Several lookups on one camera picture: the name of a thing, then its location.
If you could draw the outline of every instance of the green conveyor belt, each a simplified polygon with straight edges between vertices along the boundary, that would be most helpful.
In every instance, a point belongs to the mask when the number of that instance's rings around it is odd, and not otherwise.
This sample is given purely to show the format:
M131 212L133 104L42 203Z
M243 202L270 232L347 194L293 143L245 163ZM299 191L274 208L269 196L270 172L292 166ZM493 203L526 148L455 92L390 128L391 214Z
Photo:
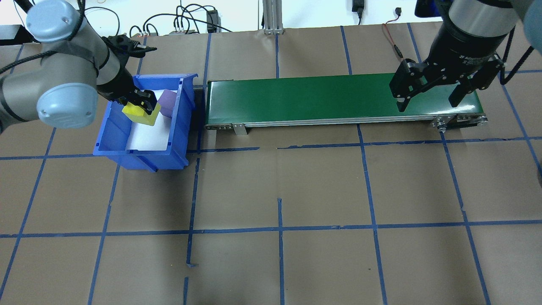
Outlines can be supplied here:
M212 81L207 100L207 125L246 126L390 122L431 119L447 114L482 114L476 93L452 108L454 85L432 88L414 97L399 112L391 96L392 73L330 77Z

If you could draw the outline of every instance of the black device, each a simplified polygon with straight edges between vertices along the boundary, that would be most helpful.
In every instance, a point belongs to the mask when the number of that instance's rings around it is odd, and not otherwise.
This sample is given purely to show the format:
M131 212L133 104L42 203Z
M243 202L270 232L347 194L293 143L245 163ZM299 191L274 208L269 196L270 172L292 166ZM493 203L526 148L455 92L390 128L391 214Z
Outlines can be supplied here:
M213 24L216 24L217 26L221 26L220 24L220 16L218 15L217 10L210 10L207 11L207 22L212 24L207 24L207 33L220 33L222 30Z
M20 24L0 26L0 46L22 45L33 41L32 34Z

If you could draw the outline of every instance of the black cable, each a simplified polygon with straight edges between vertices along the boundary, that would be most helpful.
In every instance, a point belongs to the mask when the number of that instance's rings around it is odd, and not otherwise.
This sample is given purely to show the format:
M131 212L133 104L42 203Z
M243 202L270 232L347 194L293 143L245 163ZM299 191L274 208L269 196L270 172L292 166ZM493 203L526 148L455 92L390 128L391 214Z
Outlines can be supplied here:
M191 7L191 6L195 6L195 7L197 7L197 8L194 9L194 10L188 10L188 8ZM208 15L208 14L209 14L209 10L206 9L205 7L213 7L213 6L212 6L212 5L199 5L199 4L196 4L196 3L192 3L192 4L187 5L187 6L184 8L183 13L182 13L181 15L184 16L184 13L187 12L188 14L190 14L190 17L194 18L194 16L192 16L192 12L193 12L193 11L197 11L197 10L199 10L199 9L205 10L205 12L206 12L207 15ZM200 32L199 32L199 28L198 28L198 24L197 24L195 21L194 21L194 24L196 25L197 32L200 33Z
M508 41L506 42L505 53L502 56L502 61L503 62L506 62L508 60L508 53L510 52L510 47L512 46L512 39L514 38L514 32L515 32L515 27L508 34ZM534 51L533 46L528 47L527 51L525 51L525 53L523 53L523 55L518 60L518 62L515 64L514 68L512 68L512 70L510 71L510 74L507 77L505 77L505 73L506 73L505 69L506 69L506 67L504 65L501 67L501 71L500 71L500 75L499 75L499 82L500 82L501 85L506 85L512 79L512 77L514 77L516 72L519 70L519 68L521 68L523 63L527 60L527 58L529 58L529 55L531 55L531 53L533 51Z
M112 12L113 14L115 14L115 16L117 17L117 33L115 34L116 35L119 35L119 32L120 32L120 18L119 18L119 15L113 11L112 9L108 9L108 8L104 8L104 7L90 7L90 8L85 8L85 11L89 10L89 9L102 9L102 10L108 10L110 12Z
M128 35L130 35L130 37L132 37L132 30L133 30L134 28L136 28L136 29L139 31L139 33L143 34L143 31L141 31L141 28L140 28L140 27L138 27L138 26L132 26L132 27L130 28L130 31L128 32Z
M149 31L149 26L152 26L154 28L154 31L156 32L156 36L160 36L160 35L158 35L158 30L156 29L156 27L152 23L147 23L147 33L149 35L151 34L151 31Z
M66 38L67 41L71 41L73 39L73 37L75 37L75 35L77 35L77 33L79 32L79 29L81 28L81 25L83 24L83 20L85 19L85 2L86 0L77 0L77 4L79 6L79 19L77 20L77 24L76 26L74 27L72 33ZM19 60L16 60L12 63L10 63L9 65L3 67L2 69L0 69L0 74L6 72L7 70L13 68L13 67L16 67L22 63L25 63L25 62L28 62L28 61L31 61L31 60L35 60L35 59L39 59L39 58L44 58L46 56L51 56L53 54L56 54L56 51L53 51L53 50L49 50L49 51L46 51L46 52L43 52L43 53L39 53L39 54L36 54L36 55L32 55L32 56L29 56L29 57L26 57L26 58L23 58L23 59L19 59Z
M26 28L24 26L23 17L21 17L21 14L19 14L19 10L17 9L17 4L15 4L15 0L13 0L13 6L15 7L15 11L17 12L17 15L19 15L19 19L21 20L21 24L22 24L23 28Z
M184 12L187 11L187 7L183 7L181 5L179 5L178 7L175 8L175 14L179 15L179 8L181 8L183 10L183 12L181 13L180 15L180 24L182 27L184 27L183 25L183 17L184 17ZM191 12L187 11L188 14L190 15L190 17L194 18L194 16L192 15ZM175 20L177 21L177 25L179 25L179 19L178 17L175 17ZM190 29L190 20L187 20L188 22L188 29L186 30L185 34L188 33L188 30ZM198 24L196 22L194 22L194 25L196 26L196 32L199 33L199 27L198 27Z
M180 16L180 15L176 15L176 14L170 14L170 13L166 13L166 12L163 12L161 14L156 14L156 15L153 15L151 17L149 17L147 20L145 20L145 22L143 23L143 26L145 27L145 25L147 24L147 22L149 22L149 20L155 18L155 17L158 17L158 16ZM221 27L219 26L218 24L214 24L214 23L210 23L210 22L206 22L206 21L203 21L203 20L199 20L199 19L194 19L194 18L190 18L190 17L186 17L186 16L183 16L184 18L187 18L187 19L190 19L190 20L194 20L194 21L199 21L199 22L202 22L202 23L205 23L205 24L209 24L211 26L215 26L217 28L220 28L220 29L223 29L225 31L228 31L228 32L231 32L230 30L228 30L227 28L225 27Z

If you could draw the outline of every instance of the metal post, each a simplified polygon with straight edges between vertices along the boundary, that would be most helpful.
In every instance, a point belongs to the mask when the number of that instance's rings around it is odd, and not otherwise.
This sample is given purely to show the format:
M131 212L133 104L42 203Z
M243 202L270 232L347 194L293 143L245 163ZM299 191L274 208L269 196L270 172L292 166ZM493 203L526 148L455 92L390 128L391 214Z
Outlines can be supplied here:
M282 0L263 1L263 32L265 34L282 34Z

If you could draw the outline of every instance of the blue bin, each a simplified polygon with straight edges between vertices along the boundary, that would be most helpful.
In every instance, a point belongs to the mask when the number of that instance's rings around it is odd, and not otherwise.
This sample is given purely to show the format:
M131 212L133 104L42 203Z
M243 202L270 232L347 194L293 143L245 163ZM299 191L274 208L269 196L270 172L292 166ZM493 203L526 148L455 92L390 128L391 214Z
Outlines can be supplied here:
M167 149L126 150L132 121L122 113L122 105L109 103L96 140L93 155L106 156L126 169L183 169L188 165L186 147L194 103L192 81L197 74L135 75L135 85L142 90L177 90Z

